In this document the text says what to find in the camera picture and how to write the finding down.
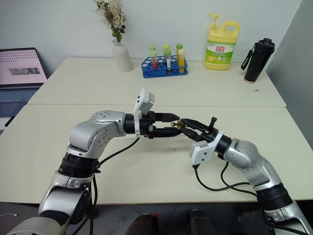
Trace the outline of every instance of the black thermos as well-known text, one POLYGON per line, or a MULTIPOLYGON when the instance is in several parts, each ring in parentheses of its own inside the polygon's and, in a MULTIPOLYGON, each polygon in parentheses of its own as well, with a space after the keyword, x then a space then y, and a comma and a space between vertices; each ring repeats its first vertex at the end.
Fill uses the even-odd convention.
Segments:
POLYGON ((275 44, 269 38, 264 38, 259 42, 255 43, 253 48, 249 51, 246 59, 244 60, 241 68, 244 70, 251 62, 246 70, 245 81, 248 83, 254 83, 260 75, 262 69, 267 63, 270 55, 275 51, 275 44))

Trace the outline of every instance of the test tube cap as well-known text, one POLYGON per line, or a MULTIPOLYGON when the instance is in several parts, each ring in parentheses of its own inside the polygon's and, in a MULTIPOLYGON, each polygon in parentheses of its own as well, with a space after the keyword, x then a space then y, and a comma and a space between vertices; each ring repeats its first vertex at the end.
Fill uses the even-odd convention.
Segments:
POLYGON ((150 46, 149 46, 149 50, 150 50, 150 51, 151 51, 151 50, 156 50, 156 46, 150 45, 150 46))
POLYGON ((168 56, 170 56, 170 55, 171 55, 171 53, 172 53, 172 52, 171 52, 170 50, 165 50, 165 51, 164 51, 164 55, 168 55, 168 56))
POLYGON ((181 44, 181 43, 177 43, 177 44, 176 44, 176 48, 177 48, 177 49, 182 49, 182 44, 181 44))
POLYGON ((157 56, 157 52, 155 50, 150 51, 151 56, 157 56))
POLYGON ((186 53, 186 51, 184 49, 179 49, 178 50, 178 54, 179 55, 184 55, 186 53))
POLYGON ((162 46, 162 48, 163 48, 163 50, 169 50, 169 49, 170 49, 170 45, 164 44, 164 45, 162 46))

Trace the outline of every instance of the dried plant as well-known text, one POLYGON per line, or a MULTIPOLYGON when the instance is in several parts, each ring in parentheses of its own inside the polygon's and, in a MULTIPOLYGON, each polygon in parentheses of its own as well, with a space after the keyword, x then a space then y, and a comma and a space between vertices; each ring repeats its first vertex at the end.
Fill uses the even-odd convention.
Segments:
POLYGON ((125 14, 122 11, 122 0, 111 0, 105 2, 103 0, 94 0, 97 9, 94 11, 102 18, 101 22, 112 30, 112 36, 117 42, 122 40, 122 34, 125 33, 124 21, 125 14))

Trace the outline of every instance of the laptop keyboard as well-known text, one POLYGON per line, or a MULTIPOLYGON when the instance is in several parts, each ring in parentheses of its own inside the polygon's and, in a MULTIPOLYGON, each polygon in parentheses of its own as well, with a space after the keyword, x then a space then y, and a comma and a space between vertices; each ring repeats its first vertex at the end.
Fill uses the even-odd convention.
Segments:
POLYGON ((37 90, 0 91, 0 102, 28 101, 37 90))

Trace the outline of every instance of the yellow bottle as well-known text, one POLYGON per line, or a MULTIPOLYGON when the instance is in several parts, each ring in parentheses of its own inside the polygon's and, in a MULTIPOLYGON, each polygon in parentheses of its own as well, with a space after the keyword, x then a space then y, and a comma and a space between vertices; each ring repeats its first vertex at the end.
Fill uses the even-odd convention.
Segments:
POLYGON ((209 14, 214 19, 207 36, 207 47, 204 65, 210 70, 226 70, 230 64, 231 56, 239 34, 239 23, 226 21, 222 27, 217 28, 218 14, 209 14), (234 26, 235 31, 227 30, 228 26, 234 26))

